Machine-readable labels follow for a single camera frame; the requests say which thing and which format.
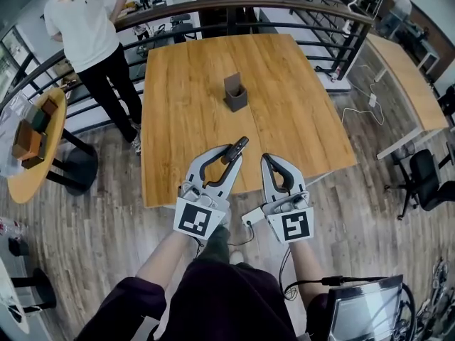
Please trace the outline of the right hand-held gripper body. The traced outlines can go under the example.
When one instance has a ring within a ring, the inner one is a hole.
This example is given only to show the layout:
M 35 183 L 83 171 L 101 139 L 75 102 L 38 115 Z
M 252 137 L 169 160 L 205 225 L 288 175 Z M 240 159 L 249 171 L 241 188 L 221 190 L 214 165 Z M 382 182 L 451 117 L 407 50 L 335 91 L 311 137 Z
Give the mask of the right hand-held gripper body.
M 314 209 L 309 205 L 308 191 L 266 203 L 262 211 L 280 243 L 314 237 Z

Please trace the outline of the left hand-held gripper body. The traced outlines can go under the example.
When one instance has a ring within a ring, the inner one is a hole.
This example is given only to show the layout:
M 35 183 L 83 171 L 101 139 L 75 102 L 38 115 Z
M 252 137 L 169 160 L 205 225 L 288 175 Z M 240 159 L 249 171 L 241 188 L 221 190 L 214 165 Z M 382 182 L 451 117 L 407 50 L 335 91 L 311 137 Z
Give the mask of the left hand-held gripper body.
M 228 212 L 228 195 L 224 188 L 203 188 L 184 181 L 178 190 L 173 229 L 208 240 Z

